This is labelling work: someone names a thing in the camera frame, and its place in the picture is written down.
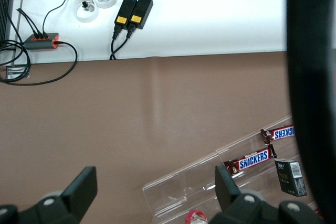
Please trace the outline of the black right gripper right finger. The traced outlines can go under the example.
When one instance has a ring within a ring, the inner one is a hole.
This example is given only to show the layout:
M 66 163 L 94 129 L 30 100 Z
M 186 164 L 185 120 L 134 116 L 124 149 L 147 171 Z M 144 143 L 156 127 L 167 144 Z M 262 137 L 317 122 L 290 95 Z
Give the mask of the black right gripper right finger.
M 225 166 L 215 167 L 215 193 L 221 211 L 210 223 L 324 223 L 302 202 L 286 200 L 273 207 L 253 191 L 242 193 Z

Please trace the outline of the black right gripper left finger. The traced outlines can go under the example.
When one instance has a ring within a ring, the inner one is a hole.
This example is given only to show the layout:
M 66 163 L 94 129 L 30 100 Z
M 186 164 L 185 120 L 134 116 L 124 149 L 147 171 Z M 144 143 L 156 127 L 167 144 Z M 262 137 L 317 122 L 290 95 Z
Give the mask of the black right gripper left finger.
M 15 205 L 1 205 L 1 223 L 80 223 L 97 192 L 96 167 L 87 166 L 58 196 L 44 197 L 21 212 Z

